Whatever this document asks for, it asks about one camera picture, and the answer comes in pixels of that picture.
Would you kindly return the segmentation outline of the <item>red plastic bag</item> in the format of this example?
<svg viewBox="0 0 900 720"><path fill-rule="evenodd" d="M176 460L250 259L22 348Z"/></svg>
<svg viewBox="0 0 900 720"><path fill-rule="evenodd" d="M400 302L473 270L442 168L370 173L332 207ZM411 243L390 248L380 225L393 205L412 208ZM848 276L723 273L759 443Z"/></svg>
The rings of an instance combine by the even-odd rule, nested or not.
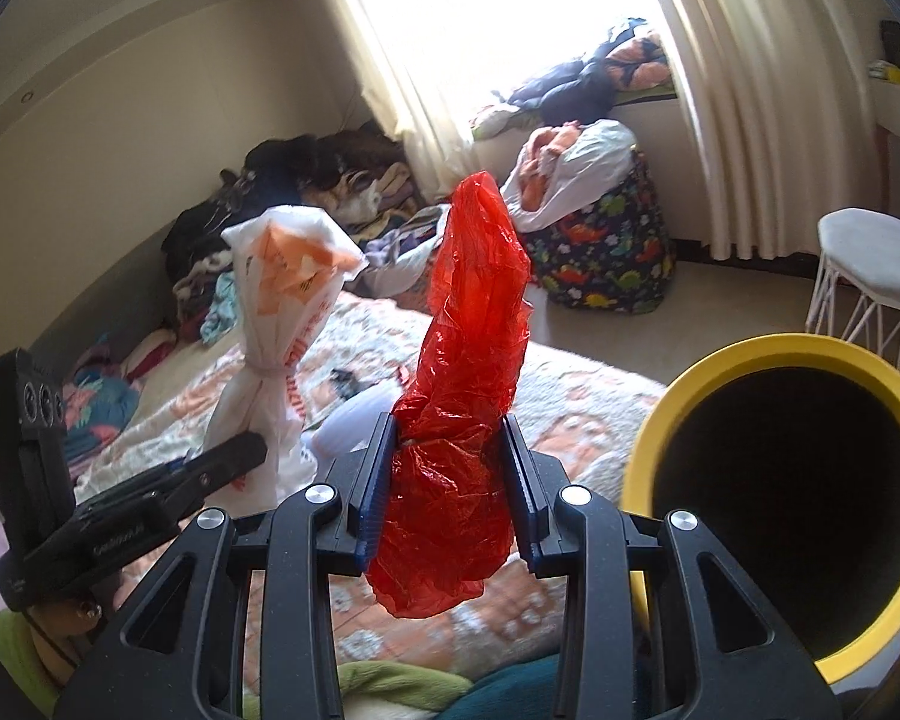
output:
<svg viewBox="0 0 900 720"><path fill-rule="evenodd" d="M453 192L430 275L430 325L393 406L397 447L367 582L391 616L421 619L482 594L512 549L500 428L532 308L530 261L489 172Z"/></svg>

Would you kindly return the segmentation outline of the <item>white orange plastic bag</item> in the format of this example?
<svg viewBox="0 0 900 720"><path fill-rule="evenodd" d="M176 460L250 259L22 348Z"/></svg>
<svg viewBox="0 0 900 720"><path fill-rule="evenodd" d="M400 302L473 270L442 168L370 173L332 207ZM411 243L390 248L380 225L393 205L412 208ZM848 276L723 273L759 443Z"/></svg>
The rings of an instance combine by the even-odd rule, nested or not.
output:
<svg viewBox="0 0 900 720"><path fill-rule="evenodd" d="M364 252L316 206L273 206L227 227L240 305L244 367L227 382L205 434L212 449L260 434L266 458L209 504L233 517L269 511L312 483L317 462L301 449L307 407L297 369L325 327L343 286L367 265Z"/></svg>

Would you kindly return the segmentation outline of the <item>yellow rimmed trash bin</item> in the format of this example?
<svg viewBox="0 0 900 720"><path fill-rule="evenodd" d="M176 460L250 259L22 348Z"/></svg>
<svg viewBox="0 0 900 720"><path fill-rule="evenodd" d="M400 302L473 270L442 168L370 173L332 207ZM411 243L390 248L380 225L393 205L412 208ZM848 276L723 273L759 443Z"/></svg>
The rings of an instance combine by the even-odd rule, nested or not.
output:
<svg viewBox="0 0 900 720"><path fill-rule="evenodd" d="M640 427L622 509L697 515L831 686L900 642L900 372L865 348L775 333L718 349Z"/></svg>

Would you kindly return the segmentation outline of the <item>peach white bed blanket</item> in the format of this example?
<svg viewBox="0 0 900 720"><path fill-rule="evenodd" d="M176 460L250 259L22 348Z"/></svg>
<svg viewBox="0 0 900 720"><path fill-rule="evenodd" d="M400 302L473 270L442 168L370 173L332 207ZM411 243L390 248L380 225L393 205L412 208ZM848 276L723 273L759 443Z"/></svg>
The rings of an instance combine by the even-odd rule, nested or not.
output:
<svg viewBox="0 0 900 720"><path fill-rule="evenodd" d="M297 374L308 422L322 421L340 401L333 371L367 382L411 376L427 325L426 316L393 302L341 296ZM240 332L230 332L212 346L182 346L159 364L130 426L82 468L77 497L198 452L222 390L244 364L240 343ZM569 478L618 500L635 438L662 394L655 380L533 343L514 413L526 444L559 458ZM390 616L362 578L333 578L329 598L343 663L402 661L470 679L554 649L564 621L562 580L534 578L518 556L481 596L427 619Z"/></svg>

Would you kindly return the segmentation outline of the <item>floral pillow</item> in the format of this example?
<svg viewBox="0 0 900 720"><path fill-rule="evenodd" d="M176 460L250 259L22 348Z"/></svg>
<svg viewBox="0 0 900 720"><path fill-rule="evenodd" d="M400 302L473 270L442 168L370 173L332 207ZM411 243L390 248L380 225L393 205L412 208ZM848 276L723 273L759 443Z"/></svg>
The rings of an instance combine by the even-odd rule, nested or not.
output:
<svg viewBox="0 0 900 720"><path fill-rule="evenodd" d="M87 349L64 384L64 460L76 466L102 452L136 415L142 385L128 377L106 344Z"/></svg>

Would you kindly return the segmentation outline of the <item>teal fuzzy knee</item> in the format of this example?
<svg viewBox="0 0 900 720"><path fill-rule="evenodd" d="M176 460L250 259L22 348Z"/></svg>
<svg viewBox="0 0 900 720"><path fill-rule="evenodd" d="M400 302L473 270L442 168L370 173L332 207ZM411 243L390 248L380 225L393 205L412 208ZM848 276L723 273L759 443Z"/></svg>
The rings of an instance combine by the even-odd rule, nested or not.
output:
<svg viewBox="0 0 900 720"><path fill-rule="evenodd" d="M523 661L480 679L437 720L546 720L556 700L559 655Z"/></svg>

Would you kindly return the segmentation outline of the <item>dinosaur print laundry basket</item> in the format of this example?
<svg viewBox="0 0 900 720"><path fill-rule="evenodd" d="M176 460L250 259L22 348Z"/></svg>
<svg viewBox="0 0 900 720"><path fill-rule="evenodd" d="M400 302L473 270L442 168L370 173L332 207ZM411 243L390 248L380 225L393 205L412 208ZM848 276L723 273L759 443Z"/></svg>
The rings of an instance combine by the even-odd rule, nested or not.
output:
<svg viewBox="0 0 900 720"><path fill-rule="evenodd" d="M637 148L621 184L520 240L535 283L569 309L648 314L662 304L676 268L649 163Z"/></svg>

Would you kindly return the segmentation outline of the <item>white plastic bag with clothes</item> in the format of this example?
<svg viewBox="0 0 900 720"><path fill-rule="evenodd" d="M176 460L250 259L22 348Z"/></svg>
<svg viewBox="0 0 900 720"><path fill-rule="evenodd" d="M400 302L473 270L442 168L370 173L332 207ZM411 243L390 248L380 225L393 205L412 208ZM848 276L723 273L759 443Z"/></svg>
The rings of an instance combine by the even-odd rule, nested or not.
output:
<svg viewBox="0 0 900 720"><path fill-rule="evenodd" d="M611 119L537 128L502 189L514 228L541 231L596 202L631 172L636 148L635 135Z"/></svg>

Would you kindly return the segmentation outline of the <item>clothes on window sill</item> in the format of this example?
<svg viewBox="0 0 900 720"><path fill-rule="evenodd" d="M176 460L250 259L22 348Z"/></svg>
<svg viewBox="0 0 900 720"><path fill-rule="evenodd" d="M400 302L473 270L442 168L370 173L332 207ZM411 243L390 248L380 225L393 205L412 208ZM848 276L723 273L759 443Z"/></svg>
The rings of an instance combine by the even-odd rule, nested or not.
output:
<svg viewBox="0 0 900 720"><path fill-rule="evenodd" d="M496 94L471 119L475 142L507 130L589 125L619 106L676 96L662 36L644 18L626 18L590 54L560 62L509 94Z"/></svg>

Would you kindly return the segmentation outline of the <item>cream curtain left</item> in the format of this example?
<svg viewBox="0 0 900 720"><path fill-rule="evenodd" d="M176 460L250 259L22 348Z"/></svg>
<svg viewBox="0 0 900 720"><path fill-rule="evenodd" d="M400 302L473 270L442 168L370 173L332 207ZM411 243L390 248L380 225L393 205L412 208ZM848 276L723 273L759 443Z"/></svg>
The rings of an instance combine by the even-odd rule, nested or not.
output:
<svg viewBox="0 0 900 720"><path fill-rule="evenodd" d="M425 0L323 0L361 98L388 137L403 145L426 199L441 200L479 169L458 115L445 55Z"/></svg>

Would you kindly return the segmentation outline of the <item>cream curtain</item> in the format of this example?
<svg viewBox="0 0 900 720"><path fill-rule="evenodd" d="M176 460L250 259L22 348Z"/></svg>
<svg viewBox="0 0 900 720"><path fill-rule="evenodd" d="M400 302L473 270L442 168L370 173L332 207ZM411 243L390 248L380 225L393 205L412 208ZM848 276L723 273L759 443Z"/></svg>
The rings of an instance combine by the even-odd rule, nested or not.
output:
<svg viewBox="0 0 900 720"><path fill-rule="evenodd" d="M445 55L425 0L323 0L361 98L388 137L403 145L426 199L441 200L479 169L458 115Z"/></svg>
<svg viewBox="0 0 900 720"><path fill-rule="evenodd" d="M877 116L850 0L656 0L701 160L712 257L818 247L880 201Z"/></svg>

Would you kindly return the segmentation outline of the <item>cream curtain right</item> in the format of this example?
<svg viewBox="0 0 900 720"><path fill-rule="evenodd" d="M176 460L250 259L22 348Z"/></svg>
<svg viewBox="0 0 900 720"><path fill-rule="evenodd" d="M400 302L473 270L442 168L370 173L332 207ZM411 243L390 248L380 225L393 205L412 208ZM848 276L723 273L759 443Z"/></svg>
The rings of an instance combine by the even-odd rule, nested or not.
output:
<svg viewBox="0 0 900 720"><path fill-rule="evenodd" d="M850 0L656 0L701 160L712 257L818 247L880 201L877 116Z"/></svg>

